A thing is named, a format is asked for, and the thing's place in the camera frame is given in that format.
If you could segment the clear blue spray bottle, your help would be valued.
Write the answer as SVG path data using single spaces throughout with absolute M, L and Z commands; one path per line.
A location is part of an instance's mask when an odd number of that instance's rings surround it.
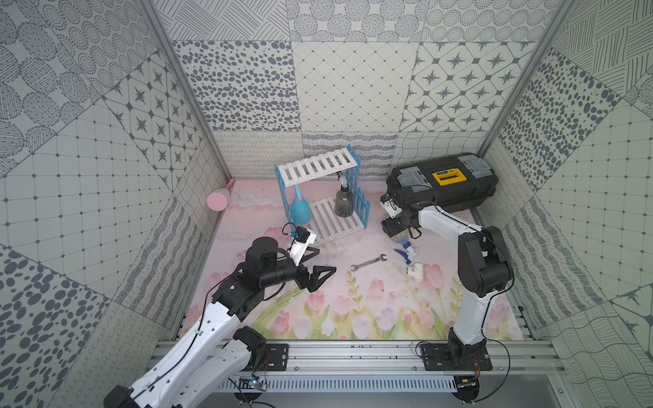
M 413 263 L 417 257 L 417 250 L 416 248 L 411 244 L 411 229 L 406 229 L 405 231 L 402 231 L 401 233 L 395 235 L 392 237 L 392 240 L 400 246 L 399 249 L 395 249 L 399 255 L 403 256 L 404 260 L 406 261 L 406 265 L 410 265 Z

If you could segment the teal pink spray bottle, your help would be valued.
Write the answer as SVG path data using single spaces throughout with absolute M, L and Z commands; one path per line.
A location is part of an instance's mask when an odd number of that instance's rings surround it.
M 309 224 L 312 219 L 311 207 L 303 197 L 299 185 L 294 186 L 294 193 L 294 201 L 290 207 L 292 222 L 297 226 Z

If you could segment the blue and white slatted shelf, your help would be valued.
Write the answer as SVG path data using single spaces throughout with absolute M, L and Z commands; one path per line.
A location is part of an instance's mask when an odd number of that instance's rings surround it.
M 290 163 L 275 165 L 275 176 L 281 192 L 287 221 L 304 225 L 317 234 L 316 244 L 338 240 L 367 228 L 371 204 L 359 186 L 362 161 L 351 146 L 309 156 Z M 348 183 L 353 198 L 353 214 L 347 218 L 335 214 L 337 192 L 340 185 L 328 185 L 324 197 L 317 198 L 313 187 L 323 187 L 321 181 L 330 176 L 342 175 Z M 298 216 L 292 208 L 307 189 L 309 197 L 302 207 L 311 210 L 311 218 Z

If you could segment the smoky grey spray bottle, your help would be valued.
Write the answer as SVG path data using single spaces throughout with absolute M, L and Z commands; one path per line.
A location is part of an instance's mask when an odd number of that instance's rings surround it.
M 336 194 L 334 212 L 340 218 L 348 218 L 354 212 L 354 196 L 350 184 L 342 172 L 337 173 L 340 189 Z

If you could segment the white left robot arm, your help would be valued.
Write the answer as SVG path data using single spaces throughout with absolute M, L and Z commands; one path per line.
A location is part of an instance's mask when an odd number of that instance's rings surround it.
M 243 262 L 205 298 L 202 316 L 173 348 L 131 386 L 117 385 L 105 407 L 197 407 L 224 381 L 247 367 L 260 367 L 266 340 L 243 326 L 264 300 L 265 290 L 287 282 L 315 292 L 336 273 L 333 266 L 305 262 L 319 249 L 302 239 L 286 251 L 277 240 L 253 241 Z

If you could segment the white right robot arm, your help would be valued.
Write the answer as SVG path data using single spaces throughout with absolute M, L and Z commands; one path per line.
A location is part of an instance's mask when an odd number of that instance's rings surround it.
M 469 224 L 435 204 L 400 208 L 389 199 L 381 206 L 388 214 L 382 226 L 389 237 L 422 228 L 457 245 L 457 274 L 466 293 L 448 335 L 447 359 L 454 367 L 479 360 L 485 354 L 492 303 L 514 279 L 501 231 Z

